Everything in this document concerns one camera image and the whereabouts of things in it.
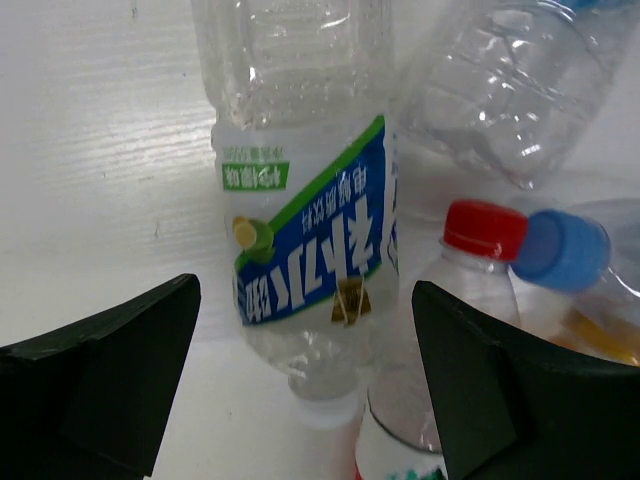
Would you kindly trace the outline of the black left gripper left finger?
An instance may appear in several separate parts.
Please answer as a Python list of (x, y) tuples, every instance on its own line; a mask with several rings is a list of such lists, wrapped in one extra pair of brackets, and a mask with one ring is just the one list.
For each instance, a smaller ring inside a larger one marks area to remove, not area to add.
[(201, 304), (194, 274), (1, 349), (4, 479), (152, 475)]

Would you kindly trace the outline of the clear bottle green blue label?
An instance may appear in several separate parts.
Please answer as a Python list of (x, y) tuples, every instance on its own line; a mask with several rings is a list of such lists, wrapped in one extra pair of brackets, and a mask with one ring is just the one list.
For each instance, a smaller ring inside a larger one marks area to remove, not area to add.
[(232, 302), (319, 430), (359, 412), (398, 300), (387, 1), (192, 5)]

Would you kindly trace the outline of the clear bottle blue cap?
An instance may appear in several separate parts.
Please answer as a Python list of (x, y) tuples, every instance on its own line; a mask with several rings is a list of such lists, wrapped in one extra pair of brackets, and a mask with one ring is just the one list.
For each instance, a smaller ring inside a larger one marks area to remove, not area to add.
[(639, 360), (639, 200), (587, 202), (529, 216), (515, 275), (573, 308)]

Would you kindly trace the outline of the clear bottle red cap label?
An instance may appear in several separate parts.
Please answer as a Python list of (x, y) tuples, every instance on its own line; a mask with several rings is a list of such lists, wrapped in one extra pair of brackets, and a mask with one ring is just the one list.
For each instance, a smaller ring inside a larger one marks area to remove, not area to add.
[[(526, 227), (526, 217), (512, 208), (475, 199), (455, 200), (446, 215), (440, 253), (421, 265), (419, 277), (485, 314), (518, 326), (509, 265), (524, 241)], [(354, 476), (447, 476), (409, 290), (401, 294), (382, 367), (367, 391)]]

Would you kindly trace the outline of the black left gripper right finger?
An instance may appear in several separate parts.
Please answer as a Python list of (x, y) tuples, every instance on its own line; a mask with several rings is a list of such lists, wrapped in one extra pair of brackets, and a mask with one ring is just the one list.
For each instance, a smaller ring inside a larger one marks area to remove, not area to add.
[(415, 327), (452, 479), (635, 479), (639, 371), (488, 316), (428, 281)]

